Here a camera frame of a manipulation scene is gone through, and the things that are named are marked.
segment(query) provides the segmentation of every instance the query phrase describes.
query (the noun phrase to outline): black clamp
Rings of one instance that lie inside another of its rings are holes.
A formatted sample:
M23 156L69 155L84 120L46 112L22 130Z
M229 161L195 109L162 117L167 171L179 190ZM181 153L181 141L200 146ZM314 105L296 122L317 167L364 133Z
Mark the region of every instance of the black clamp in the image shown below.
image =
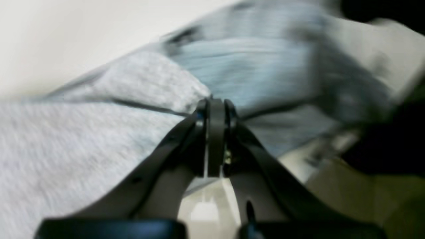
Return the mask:
M375 225L349 219L308 192L238 120L233 104L217 99L200 101L103 198L66 218L45 219L36 238L185 239L185 225L176 221L180 202L205 173L230 178L241 239L385 238Z

